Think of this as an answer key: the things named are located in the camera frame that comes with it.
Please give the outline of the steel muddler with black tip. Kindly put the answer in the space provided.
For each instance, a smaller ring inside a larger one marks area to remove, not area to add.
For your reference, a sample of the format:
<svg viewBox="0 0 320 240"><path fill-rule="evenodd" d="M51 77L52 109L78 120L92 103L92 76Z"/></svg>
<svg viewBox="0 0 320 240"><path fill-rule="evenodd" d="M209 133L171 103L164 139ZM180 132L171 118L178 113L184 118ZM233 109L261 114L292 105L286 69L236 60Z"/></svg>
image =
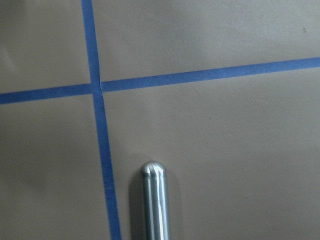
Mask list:
<svg viewBox="0 0 320 240"><path fill-rule="evenodd" d="M147 240L170 240L167 171L157 161L141 167L144 227Z"/></svg>

